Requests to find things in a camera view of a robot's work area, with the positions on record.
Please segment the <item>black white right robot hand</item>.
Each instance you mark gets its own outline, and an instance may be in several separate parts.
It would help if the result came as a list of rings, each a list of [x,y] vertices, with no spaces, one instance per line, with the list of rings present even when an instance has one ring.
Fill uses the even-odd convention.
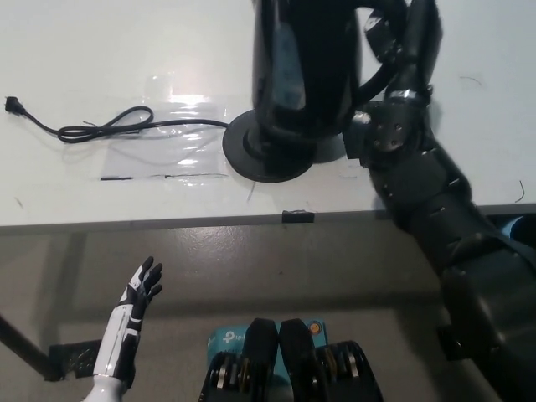
[[[443,34],[441,17],[435,1],[400,4],[405,7],[398,19],[400,32],[394,31],[393,19],[375,9],[365,23],[365,37],[377,61],[391,70],[384,98],[428,105]]]

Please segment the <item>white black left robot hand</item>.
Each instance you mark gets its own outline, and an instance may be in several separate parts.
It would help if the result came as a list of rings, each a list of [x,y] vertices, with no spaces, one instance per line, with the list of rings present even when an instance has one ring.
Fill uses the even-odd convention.
[[[136,269],[120,300],[112,310],[93,374],[112,377],[130,384],[135,372],[134,361],[141,338],[146,309],[162,286],[162,264],[149,256]]]

